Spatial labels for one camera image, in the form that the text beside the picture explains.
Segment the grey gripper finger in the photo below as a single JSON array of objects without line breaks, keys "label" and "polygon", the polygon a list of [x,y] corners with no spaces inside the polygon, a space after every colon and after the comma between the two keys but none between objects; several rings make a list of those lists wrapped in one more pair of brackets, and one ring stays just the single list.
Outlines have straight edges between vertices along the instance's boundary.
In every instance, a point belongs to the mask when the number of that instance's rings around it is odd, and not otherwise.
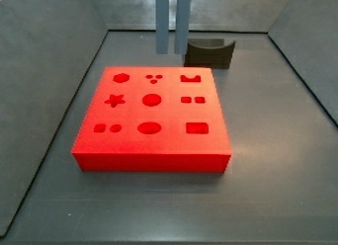
[{"label": "grey gripper finger", "polygon": [[176,0],[173,52],[185,54],[190,0]]},{"label": "grey gripper finger", "polygon": [[169,0],[156,0],[156,52],[168,53],[169,43]]}]

